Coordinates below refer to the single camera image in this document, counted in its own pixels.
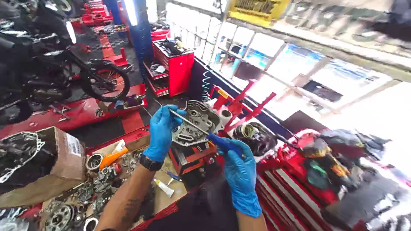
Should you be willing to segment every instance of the black wristwatch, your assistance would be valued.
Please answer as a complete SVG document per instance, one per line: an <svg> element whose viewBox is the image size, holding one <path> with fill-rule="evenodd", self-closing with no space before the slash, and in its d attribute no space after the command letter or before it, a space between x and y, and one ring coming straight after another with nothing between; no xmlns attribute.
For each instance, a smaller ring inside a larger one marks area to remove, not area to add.
<svg viewBox="0 0 411 231"><path fill-rule="evenodd" d="M150 171L158 171L161 169L163 166L164 162L157 162L157 161L152 161L150 160L147 156L144 154L141 154L140 156L140 164L145 167L146 169Z"/></svg>

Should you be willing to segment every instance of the blue coiled hose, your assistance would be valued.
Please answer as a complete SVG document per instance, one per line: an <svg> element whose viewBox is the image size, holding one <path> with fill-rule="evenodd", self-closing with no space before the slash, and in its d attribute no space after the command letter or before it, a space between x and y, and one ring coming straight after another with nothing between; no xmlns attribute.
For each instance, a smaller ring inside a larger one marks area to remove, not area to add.
<svg viewBox="0 0 411 231"><path fill-rule="evenodd" d="M211 77L208 77L205 74L207 74L208 72L211 72L211 70L208 69L207 67L205 67L205 69L207 71L203 73L203 76L204 76L204 78L203 78L203 83L204 84L202 85L202 87L203 87L203 95L202 95L203 102L206 102L206 101L210 100L210 97L208 96L208 91L210 90L210 88L208 86L210 85L210 83L206 82L206 80L211 79Z"/></svg>

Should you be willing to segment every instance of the orange tool handle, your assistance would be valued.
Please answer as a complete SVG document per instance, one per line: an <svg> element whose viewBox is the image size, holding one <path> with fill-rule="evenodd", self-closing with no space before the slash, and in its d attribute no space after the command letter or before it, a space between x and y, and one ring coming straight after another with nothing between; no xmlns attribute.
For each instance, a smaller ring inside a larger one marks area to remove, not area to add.
<svg viewBox="0 0 411 231"><path fill-rule="evenodd" d="M128 149L123 149L120 152L113 153L111 155L106 155L103 157L102 162L100 164L100 171L104 169L106 166L110 165L113 163L116 159L121 157L122 155L126 154L128 152Z"/></svg>

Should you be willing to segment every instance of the tube of sealant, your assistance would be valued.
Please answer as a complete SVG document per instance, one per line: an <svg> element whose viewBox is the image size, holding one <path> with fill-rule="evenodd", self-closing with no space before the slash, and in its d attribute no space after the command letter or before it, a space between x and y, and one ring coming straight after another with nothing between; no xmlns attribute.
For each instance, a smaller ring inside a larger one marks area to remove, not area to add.
<svg viewBox="0 0 411 231"><path fill-rule="evenodd" d="M156 185L158 185L158 187L160 187L161 190L163 190L167 196L169 198L171 198L171 196L174 193L174 190L172 190L171 188L169 188L166 184L164 184L163 182L161 182L160 180L157 180L156 178L153 179L153 181L155 182Z"/></svg>

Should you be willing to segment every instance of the engine cover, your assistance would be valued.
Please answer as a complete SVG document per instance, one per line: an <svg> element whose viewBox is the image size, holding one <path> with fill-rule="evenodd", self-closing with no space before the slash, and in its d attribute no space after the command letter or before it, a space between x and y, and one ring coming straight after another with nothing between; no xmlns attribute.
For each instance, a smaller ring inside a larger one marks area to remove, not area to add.
<svg viewBox="0 0 411 231"><path fill-rule="evenodd" d="M200 101L189 100L186 111L185 118L204 131L216 133L224 128L218 114ZM191 146L207 142L208 139L204 133L183 122L180 127L173 131L173 141L182 146Z"/></svg>

